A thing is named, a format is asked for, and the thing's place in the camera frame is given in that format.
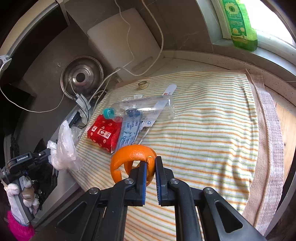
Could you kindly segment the white gloved left hand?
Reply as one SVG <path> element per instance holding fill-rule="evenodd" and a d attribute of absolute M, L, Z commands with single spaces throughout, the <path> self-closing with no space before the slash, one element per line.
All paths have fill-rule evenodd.
<path fill-rule="evenodd" d="M 4 190 L 7 194 L 13 218 L 23 226 L 29 226 L 39 209 L 39 199 L 29 177 L 22 176 L 13 183 L 5 184 Z"/>

